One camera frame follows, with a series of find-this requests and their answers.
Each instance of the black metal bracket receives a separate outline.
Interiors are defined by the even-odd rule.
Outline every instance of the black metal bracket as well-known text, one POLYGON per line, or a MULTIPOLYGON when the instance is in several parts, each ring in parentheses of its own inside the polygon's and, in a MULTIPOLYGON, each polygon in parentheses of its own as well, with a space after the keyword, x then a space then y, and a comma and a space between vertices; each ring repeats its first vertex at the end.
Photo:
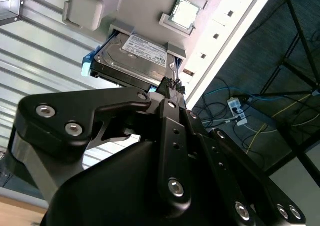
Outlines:
POLYGON ((241 156, 227 151, 234 143, 223 131, 210 135, 184 108, 178 82, 168 82, 159 87, 163 95, 118 88, 33 95, 19 103, 7 160, 23 179, 29 172, 50 202, 41 226, 305 224, 294 202, 240 149, 241 156), (88 147, 133 133, 140 142, 83 170, 88 147), (241 180, 231 159, 255 180, 241 180), (254 185, 263 188, 264 201, 245 190, 254 185))

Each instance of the electrical cable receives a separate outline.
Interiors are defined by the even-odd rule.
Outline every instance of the electrical cable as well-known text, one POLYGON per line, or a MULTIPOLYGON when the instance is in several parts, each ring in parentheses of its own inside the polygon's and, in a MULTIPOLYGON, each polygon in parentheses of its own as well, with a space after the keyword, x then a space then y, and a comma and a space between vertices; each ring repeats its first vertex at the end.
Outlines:
POLYGON ((313 117, 312 119, 309 119, 309 120, 307 120, 307 121, 304 121, 304 122, 302 122, 302 123, 300 123, 300 124, 294 124, 294 125, 292 125, 292 126, 300 126, 300 125, 305 125, 305 124, 307 124, 307 123, 309 123, 309 122, 311 122, 311 121, 313 121, 313 120, 315 120, 316 118, 318 118, 320 116, 320 114, 317 114, 315 117, 313 117))
MULTIPOLYGON (((240 138, 240 136, 236 133, 236 129, 235 129, 235 126, 236 126, 237 124, 235 123, 234 125, 233 125, 233 132, 234 132, 234 134, 235 134, 235 136, 241 141, 241 144, 242 144, 242 148, 243 149, 245 149, 245 150, 247 150, 248 148, 246 148, 245 146, 244 146, 244 143, 247 145, 247 147, 249 147, 249 145, 245 142, 245 140, 247 139, 247 138, 249 138, 249 137, 247 137, 247 138, 245 138, 245 140, 242 140, 241 138, 240 138)), ((259 153, 259 152, 257 152, 257 151, 254 151, 254 150, 250 150, 250 152, 252 152, 252 153, 254 153, 254 154, 257 154, 257 155, 259 155, 261 158, 262 158, 262 166, 261 166, 261 168, 263 169, 264 167, 265 167, 265 165, 266 165, 266 160, 265 160, 265 157, 263 156, 263 154, 261 154, 261 153, 259 153)))
POLYGON ((304 103, 304 102, 301 102, 300 100, 293 99, 293 98, 291 98, 291 97, 289 97, 289 96, 286 96, 286 95, 285 95, 284 97, 285 97, 285 98, 288 98, 288 99, 290 99, 290 100, 292 100, 292 101, 295 101, 296 103, 300 103, 300 104, 308 107, 309 109, 314 110, 314 111, 317 112, 317 113, 320 113, 320 110, 318 110, 318 109, 316 109, 316 108, 314 108, 314 107, 312 107, 312 106, 310 106, 310 105, 308 105, 308 104, 306 104, 306 103, 304 103))
POLYGON ((283 96, 277 97, 277 98, 273 98, 273 99, 264 99, 264 98, 261 98, 261 97, 257 97, 257 96, 251 95, 250 93, 246 92, 245 90, 242 90, 242 89, 239 89, 239 88, 236 88, 236 87, 224 87, 224 88, 220 88, 220 89, 211 91, 211 92, 205 94, 204 96, 208 96, 208 95, 214 94, 214 93, 216 93, 216 92, 219 92, 219 91, 222 91, 222 90, 227 90, 227 89, 240 91, 240 92, 242 92, 242 93, 244 93, 244 94, 246 94, 246 95, 251 96, 252 98, 259 99, 259 100, 262 100, 262 101, 274 101, 274 100, 283 99, 283 96))
MULTIPOLYGON (((244 124, 243 126, 245 126, 247 129, 249 129, 249 130, 251 130, 251 131, 253 131, 253 132, 258 132, 257 130, 254 130, 253 128, 251 128, 251 127, 249 127, 248 125, 246 125, 246 124, 244 124)), ((275 132, 275 131, 278 131, 278 130, 269 130, 269 131, 263 131, 263 132, 261 132, 262 134, 265 134, 265 133, 273 133, 273 132, 275 132)))
MULTIPOLYGON (((300 100, 297 100, 296 102, 292 103, 291 105, 287 106, 286 108, 284 108, 284 109, 278 111, 277 113, 275 113, 274 115, 272 115, 271 118, 273 118, 273 117, 277 116, 278 114, 280 114, 280 113, 288 110, 289 108, 291 108, 292 106, 296 105, 297 103, 299 103, 299 102, 301 103, 302 100, 304 100, 304 99, 306 99, 306 98, 308 98, 308 97, 310 97, 310 96, 311 96, 311 94, 302 97, 300 100)), ((258 130, 258 132, 254 135, 254 137, 253 137, 253 139, 252 139, 252 141, 251 141, 251 143, 250 143, 250 145, 249 145, 249 147, 248 147, 248 150, 247 150, 246 154, 248 154, 248 152, 249 152, 249 150, 251 149, 252 144, 254 143, 256 137, 257 137, 258 134, 261 132, 261 130, 265 127, 265 125, 266 125, 266 123, 264 123, 264 124, 261 126, 261 128, 258 130)))

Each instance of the bolt hole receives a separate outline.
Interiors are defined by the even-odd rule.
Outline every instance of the bolt hole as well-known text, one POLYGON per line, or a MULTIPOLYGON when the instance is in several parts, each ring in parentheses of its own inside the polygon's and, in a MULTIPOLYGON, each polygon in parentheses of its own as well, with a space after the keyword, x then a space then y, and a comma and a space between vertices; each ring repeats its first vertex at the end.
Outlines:
POLYGON ((142 94, 142 93, 138 93, 138 97, 139 97, 140 99, 142 99, 142 100, 146 100, 146 99, 147 99, 147 97, 146 97, 144 94, 142 94))
POLYGON ((225 167, 225 165, 221 162, 219 162, 219 166, 223 169, 223 170, 226 170, 227 168, 225 167))
POLYGON ((231 17, 231 16, 233 15, 233 13, 234 13, 234 12, 233 12, 232 10, 229 11, 228 16, 231 17))
POLYGON ((218 150, 215 146, 212 146, 212 150, 213 150, 213 152, 218 153, 218 150))
POLYGON ((180 145, 178 145, 177 143, 173 143, 173 147, 176 149, 176 150, 179 150, 181 147, 180 145))
POLYGON ((172 108, 176 108, 176 105, 175 105, 173 102, 171 102, 171 101, 169 101, 168 105, 169 105, 170 107, 172 107, 172 108))

